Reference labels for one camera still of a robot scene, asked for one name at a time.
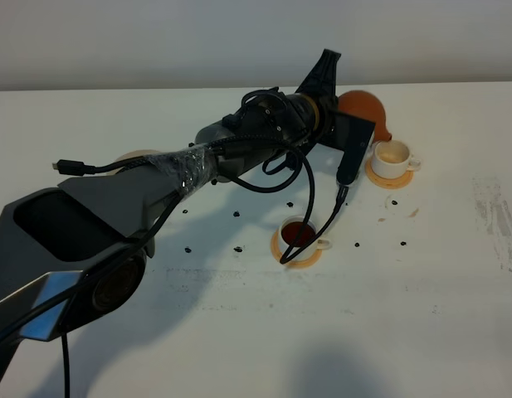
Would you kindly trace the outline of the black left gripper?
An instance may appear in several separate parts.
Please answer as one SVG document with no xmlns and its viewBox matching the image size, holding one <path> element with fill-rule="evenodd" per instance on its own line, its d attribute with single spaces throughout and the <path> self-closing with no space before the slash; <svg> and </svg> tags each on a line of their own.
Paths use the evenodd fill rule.
<svg viewBox="0 0 512 398">
<path fill-rule="evenodd" d="M 315 102 L 318 110 L 318 124 L 310 138 L 313 145 L 321 144 L 329 148 L 341 147 L 335 127 L 335 116 L 338 113 L 337 65 L 340 57 L 340 53 L 324 49 L 315 66 L 295 92 L 296 102 L 309 97 Z"/>
</svg>

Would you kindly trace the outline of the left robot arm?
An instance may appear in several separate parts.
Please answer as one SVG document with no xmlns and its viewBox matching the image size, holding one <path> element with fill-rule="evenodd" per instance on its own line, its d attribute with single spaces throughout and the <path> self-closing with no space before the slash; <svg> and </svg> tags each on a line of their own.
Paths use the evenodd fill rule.
<svg viewBox="0 0 512 398">
<path fill-rule="evenodd" d="M 228 182 L 284 158 L 301 164 L 334 127 L 340 55 L 324 50 L 295 93 L 245 95 L 189 148 L 103 167 L 61 160 L 58 186 L 0 215 L 0 380 L 24 339 L 50 341 L 120 307 L 137 289 L 154 237 L 176 206 L 210 181 Z"/>
</svg>

